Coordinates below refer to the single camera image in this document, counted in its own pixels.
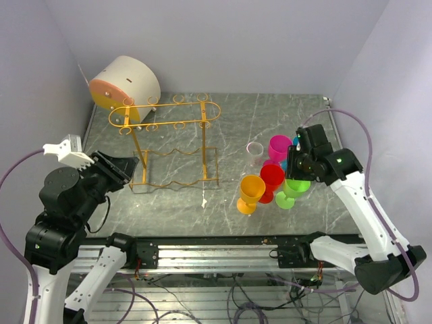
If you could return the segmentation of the yellow plastic wine glass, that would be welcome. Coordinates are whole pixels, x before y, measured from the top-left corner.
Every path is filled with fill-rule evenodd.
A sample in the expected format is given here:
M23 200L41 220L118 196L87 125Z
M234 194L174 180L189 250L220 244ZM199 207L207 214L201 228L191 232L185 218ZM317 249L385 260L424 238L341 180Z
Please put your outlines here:
M258 175L247 175L240 182L240 197L237 209L245 215L255 212L257 203L264 195L266 185Z

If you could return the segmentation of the clear wine glass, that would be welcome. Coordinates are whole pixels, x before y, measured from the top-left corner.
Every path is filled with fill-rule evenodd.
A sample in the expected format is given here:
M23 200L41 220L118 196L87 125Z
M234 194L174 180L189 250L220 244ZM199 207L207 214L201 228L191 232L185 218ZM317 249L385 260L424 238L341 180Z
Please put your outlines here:
M246 152L250 166L258 165L263 156L263 145L259 142L249 142L246 145Z

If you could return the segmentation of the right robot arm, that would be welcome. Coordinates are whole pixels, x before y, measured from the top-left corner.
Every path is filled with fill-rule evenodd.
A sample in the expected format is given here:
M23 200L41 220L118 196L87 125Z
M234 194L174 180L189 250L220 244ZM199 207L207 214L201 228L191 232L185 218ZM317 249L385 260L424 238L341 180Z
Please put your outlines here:
M373 295L413 276L426 252L411 245L389 220L355 154L347 148L333 150L320 124L298 128L296 135L298 144L288 148L283 189L275 196L277 206L290 209L312 181L324 183L343 202L366 244L361 248L315 232L300 242L298 261L305 267L331 263L353 274Z

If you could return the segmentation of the red plastic wine glass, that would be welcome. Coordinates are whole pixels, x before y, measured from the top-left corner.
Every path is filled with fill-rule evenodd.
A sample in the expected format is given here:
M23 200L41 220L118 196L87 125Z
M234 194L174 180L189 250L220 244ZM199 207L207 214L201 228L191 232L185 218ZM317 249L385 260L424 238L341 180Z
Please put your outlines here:
M265 192L259 200L260 203L268 204L274 198L274 192L285 180L285 173L278 165L264 165L260 171L260 177L265 183Z

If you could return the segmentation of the green plastic wine glass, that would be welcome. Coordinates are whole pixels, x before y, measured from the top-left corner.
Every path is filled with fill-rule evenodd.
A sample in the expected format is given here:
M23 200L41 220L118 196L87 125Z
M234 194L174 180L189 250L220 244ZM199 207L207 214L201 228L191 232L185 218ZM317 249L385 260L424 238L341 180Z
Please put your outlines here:
M286 179L282 191L275 196L276 205L281 209L291 209L296 199L305 194L310 186L310 181Z

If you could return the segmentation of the blue plastic wine glass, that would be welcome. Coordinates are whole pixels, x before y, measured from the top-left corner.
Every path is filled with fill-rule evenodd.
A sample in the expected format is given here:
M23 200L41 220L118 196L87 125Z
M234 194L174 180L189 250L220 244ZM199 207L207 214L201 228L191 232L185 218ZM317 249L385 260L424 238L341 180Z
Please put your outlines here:
M295 147L298 146L298 137L297 137L297 136L295 136L295 137L292 139L292 144L293 144ZM280 163L280 166L281 166L281 168L282 168L284 171L286 171L287 168L288 168L288 158L286 158L285 160L283 160L283 161Z

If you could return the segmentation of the pink plastic wine glass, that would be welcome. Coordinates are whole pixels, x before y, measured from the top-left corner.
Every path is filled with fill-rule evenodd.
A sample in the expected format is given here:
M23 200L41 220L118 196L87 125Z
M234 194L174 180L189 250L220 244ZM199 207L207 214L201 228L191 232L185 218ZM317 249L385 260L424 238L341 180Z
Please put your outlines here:
M268 159L263 163L266 165L280 166L282 161L285 161L288 156L289 146L292 145L292 140L282 134L273 136L268 145Z

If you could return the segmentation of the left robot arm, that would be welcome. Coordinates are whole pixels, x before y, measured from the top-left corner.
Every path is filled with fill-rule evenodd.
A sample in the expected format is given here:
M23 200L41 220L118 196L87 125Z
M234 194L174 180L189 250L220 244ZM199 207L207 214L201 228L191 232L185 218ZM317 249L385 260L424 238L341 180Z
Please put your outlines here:
M30 265L25 323L86 323L113 276L137 263L136 238L114 233L77 290L66 294L89 219L107 193L131 181L139 162L99 151L90 158L92 163L84 167L53 170L39 192L44 209L26 234L24 249Z

